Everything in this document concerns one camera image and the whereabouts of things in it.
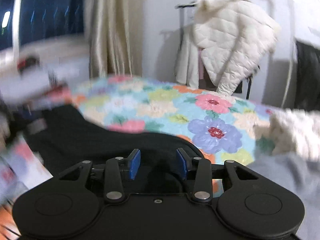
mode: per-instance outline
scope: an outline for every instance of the clothes rack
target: clothes rack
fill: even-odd
[[[182,46],[182,41],[183,41],[183,28],[184,28],[184,9],[185,8],[190,8],[190,7],[195,7],[197,5],[197,2],[193,1],[189,4],[177,4],[175,6],[176,9],[179,9],[180,12],[180,46],[179,46],[179,50],[181,49]],[[249,82],[248,83],[248,90],[247,90],[247,96],[246,99],[249,100],[250,97],[250,91],[251,91],[251,85],[252,85],[252,75],[250,75],[249,77],[246,78],[246,80]]]

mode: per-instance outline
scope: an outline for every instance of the floral fabric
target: floral fabric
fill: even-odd
[[[110,130],[184,138],[213,163],[234,159],[247,165],[274,148],[265,131],[277,109],[216,92],[116,76],[79,86],[71,101],[87,119]]]

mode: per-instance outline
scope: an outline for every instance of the white garment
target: white garment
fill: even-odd
[[[199,76],[194,70],[198,60],[189,55],[195,55],[200,47],[217,92],[231,95],[241,80],[257,69],[260,58],[274,49],[280,26],[248,0],[198,0],[197,7],[193,31],[187,28],[184,35],[176,81],[198,88]]]
[[[305,160],[320,161],[320,113],[276,111],[270,117],[273,154],[296,152]]]

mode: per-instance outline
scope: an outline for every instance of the purple flower print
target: purple flower print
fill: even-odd
[[[93,87],[89,90],[89,97],[111,94],[113,91],[116,90],[116,87],[113,84],[104,85],[104,86],[97,86]]]
[[[242,134],[220,118],[206,116],[204,120],[192,120],[188,129],[195,134],[192,142],[208,154],[215,154],[222,149],[228,153],[236,153],[242,146]]]
[[[269,117],[276,111],[276,109],[270,106],[256,105],[254,111],[260,116]]]

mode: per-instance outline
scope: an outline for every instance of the pink garment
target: pink garment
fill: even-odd
[[[198,48],[198,68],[199,68],[199,80],[204,79],[204,64],[201,58],[201,52],[203,49]]]

